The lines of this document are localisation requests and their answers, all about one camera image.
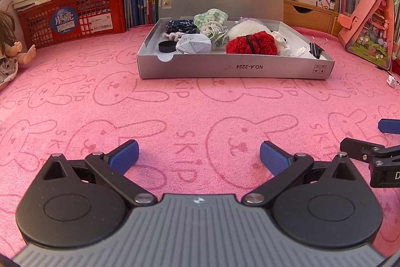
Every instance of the red mesh basket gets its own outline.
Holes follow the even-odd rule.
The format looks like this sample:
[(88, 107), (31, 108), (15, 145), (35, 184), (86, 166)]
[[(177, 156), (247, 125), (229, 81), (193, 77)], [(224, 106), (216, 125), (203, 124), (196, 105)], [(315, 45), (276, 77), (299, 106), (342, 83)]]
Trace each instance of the red mesh basket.
[(52, 0), (18, 13), (28, 48), (124, 33), (123, 0)]

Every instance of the screw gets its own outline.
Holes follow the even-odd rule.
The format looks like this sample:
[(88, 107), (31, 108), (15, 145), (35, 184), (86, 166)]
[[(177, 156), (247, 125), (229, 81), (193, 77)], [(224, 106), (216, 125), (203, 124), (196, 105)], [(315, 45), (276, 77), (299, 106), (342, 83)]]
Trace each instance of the screw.
[(134, 200), (138, 204), (150, 204), (151, 202), (153, 202), (154, 196), (149, 193), (142, 193), (142, 194), (137, 194)]
[(252, 192), (250, 194), (247, 194), (244, 197), (244, 200), (249, 203), (249, 204), (260, 204), (264, 201), (264, 196), (261, 194), (257, 194), (255, 192)]

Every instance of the gray ribbed panel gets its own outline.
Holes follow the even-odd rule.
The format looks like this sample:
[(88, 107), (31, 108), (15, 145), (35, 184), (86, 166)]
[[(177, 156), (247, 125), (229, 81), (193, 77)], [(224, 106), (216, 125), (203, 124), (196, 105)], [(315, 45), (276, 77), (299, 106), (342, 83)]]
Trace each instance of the gray ribbed panel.
[[(201, 204), (194, 202), (199, 197)], [(245, 207), (234, 195), (168, 194), (134, 209), (98, 244), (69, 251), (30, 244), (13, 260), (22, 267), (376, 267), (383, 257), (368, 245), (343, 252), (302, 246), (265, 210)]]

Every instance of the pink blanket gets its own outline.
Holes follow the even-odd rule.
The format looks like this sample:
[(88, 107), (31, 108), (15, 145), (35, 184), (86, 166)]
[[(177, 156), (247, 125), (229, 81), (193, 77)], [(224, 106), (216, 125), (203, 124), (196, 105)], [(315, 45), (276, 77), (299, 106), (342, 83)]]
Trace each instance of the pink blanket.
[[(163, 193), (235, 193), (240, 199), (271, 177), (259, 148), (270, 140), (289, 153), (331, 160), (344, 137), (400, 144), (379, 132), (381, 118), (400, 119), (399, 93), (387, 73), (348, 54), (336, 38), (325, 50), (335, 60), (318, 80), (141, 80), (136, 52), (150, 31), (90, 38), (37, 51), (37, 58), (0, 93), (0, 252), (23, 246), (15, 209), (51, 153), (80, 159), (127, 139), (140, 157), (127, 176)], [(369, 182), (366, 164), (355, 162)], [(384, 221), (375, 247), (400, 246), (400, 197), (374, 189)]]

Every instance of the open box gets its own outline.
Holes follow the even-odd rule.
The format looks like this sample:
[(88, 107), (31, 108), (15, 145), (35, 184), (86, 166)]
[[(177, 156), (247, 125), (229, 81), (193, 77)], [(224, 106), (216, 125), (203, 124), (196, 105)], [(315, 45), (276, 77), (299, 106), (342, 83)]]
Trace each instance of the open box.
[(230, 29), (240, 17), (261, 20), (270, 30), (280, 32), (289, 47), (310, 49), (309, 40), (293, 30), (283, 20), (283, 0), (159, 0), (159, 21), (153, 27), (139, 52), (139, 75), (147, 78), (309, 78), (327, 79), (334, 60), (325, 52), (319, 59), (226, 54), (225, 47), (210, 54), (164, 54), (158, 43), (169, 20), (193, 19), (196, 14), (218, 8), (229, 15)]

